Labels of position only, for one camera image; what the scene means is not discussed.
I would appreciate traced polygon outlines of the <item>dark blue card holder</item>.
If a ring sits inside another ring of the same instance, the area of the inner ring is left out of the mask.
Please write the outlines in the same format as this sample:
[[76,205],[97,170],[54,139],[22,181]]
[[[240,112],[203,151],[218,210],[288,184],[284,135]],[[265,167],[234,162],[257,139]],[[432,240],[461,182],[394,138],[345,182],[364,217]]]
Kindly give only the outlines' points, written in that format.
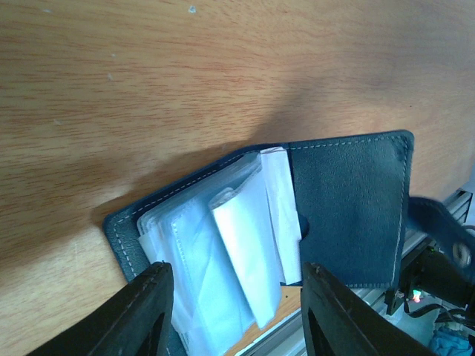
[[409,194],[409,131],[242,148],[108,215],[129,284],[171,264],[169,335],[187,355],[223,355],[276,315],[305,263],[342,284],[389,289],[407,228],[423,231],[467,281],[474,237],[443,204]]

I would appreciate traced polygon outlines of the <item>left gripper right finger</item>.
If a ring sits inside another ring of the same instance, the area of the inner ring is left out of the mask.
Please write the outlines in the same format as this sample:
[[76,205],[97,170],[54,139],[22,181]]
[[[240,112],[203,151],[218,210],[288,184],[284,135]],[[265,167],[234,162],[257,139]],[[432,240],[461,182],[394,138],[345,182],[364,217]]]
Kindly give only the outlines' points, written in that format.
[[308,355],[432,355],[387,322],[325,267],[302,268],[301,315]]

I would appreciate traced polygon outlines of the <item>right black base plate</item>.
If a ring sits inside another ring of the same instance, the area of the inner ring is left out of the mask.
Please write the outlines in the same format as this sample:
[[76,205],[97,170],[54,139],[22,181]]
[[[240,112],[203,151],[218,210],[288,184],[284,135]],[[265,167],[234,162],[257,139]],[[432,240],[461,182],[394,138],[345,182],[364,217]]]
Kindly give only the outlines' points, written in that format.
[[394,314],[414,291],[425,291],[474,316],[474,284],[465,280],[446,256],[427,245],[412,250],[402,259],[399,283],[386,291],[387,313]]

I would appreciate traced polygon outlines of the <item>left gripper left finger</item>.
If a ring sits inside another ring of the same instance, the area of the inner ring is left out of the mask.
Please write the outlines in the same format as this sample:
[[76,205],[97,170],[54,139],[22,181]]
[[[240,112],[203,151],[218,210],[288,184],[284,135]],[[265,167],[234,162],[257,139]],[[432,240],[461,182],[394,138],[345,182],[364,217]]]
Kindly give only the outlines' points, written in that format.
[[155,262],[31,355],[167,355],[174,300],[171,264]]

